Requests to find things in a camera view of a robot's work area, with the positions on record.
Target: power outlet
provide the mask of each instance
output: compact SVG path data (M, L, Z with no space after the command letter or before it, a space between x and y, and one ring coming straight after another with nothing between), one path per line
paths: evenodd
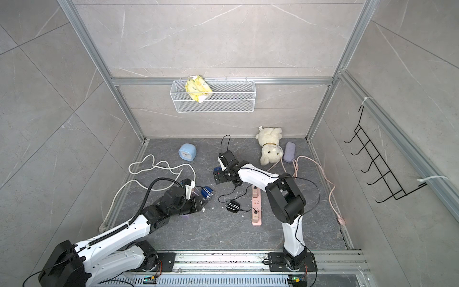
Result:
M252 188L252 225L261 225L261 191L258 187Z

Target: alarm clock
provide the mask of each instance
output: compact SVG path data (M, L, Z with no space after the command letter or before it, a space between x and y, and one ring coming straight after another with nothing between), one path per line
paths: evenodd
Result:
M184 144L179 149L179 156L187 161L193 161L196 156L196 147L192 144Z

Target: snack bag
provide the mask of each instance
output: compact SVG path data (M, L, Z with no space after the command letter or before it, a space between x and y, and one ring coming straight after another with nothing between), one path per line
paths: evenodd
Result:
M212 89L200 75L188 77L185 90L198 103L202 103L212 95Z

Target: wire mesh basket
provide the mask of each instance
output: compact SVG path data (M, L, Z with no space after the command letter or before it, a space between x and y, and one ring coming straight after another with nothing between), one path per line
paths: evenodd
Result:
M170 91L179 113L253 112L255 108L257 91L253 80L206 80L213 92L202 103L185 91L186 81L174 81Z

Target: white stuffed animal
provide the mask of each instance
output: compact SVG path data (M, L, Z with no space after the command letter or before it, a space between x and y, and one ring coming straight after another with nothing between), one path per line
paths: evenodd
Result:
M260 164L276 163L284 156L284 151L279 146L282 138L282 128L264 128L255 136L260 144Z

